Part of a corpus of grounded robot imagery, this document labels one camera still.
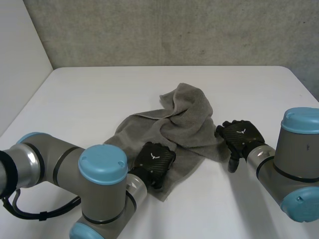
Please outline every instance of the white wall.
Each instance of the white wall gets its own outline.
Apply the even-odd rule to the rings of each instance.
[[[0,0],[0,136],[51,72],[23,1]]]

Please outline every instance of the black cable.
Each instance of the black cable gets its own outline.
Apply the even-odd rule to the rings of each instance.
[[[38,214],[34,213],[26,213],[21,211],[17,206],[17,201],[21,195],[20,189],[16,190],[15,197],[13,199],[12,204],[9,201],[9,195],[8,197],[2,198],[3,206],[4,208],[10,212],[12,215],[14,215],[17,218],[25,219],[25,220],[39,220],[39,221],[45,221],[48,218],[55,218],[58,216],[61,216],[63,214],[66,214],[70,212],[73,208],[78,206],[81,203],[81,198],[78,196],[74,199],[72,199],[70,202],[68,202],[66,205],[62,206],[61,208],[58,208],[51,212],[41,212]]]

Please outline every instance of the gray concrete wall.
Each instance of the gray concrete wall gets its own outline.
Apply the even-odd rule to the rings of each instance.
[[[54,68],[280,65],[319,99],[318,0],[24,0]]]

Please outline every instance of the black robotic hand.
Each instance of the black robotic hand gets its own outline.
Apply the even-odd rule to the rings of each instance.
[[[151,185],[159,189],[175,159],[176,154],[168,147],[159,143],[147,142],[134,160],[130,173],[139,176],[146,186]]]
[[[228,162],[228,171],[234,173],[239,164],[239,159],[245,157],[247,159],[248,147],[256,147],[256,145],[264,145],[265,140],[259,133],[257,128],[250,121],[236,121],[232,123],[225,121],[223,125],[219,125],[216,129],[226,142],[231,151]]]

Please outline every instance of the crumpled towel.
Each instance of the crumpled towel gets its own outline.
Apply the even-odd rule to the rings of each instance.
[[[159,190],[149,192],[164,201],[174,186],[190,176],[205,158],[223,161],[229,151],[223,139],[215,137],[216,126],[211,118],[213,109],[199,88],[180,83],[160,96],[164,109],[138,113],[127,117],[106,140],[121,148],[129,166],[146,142],[160,143],[175,151],[176,160]]]

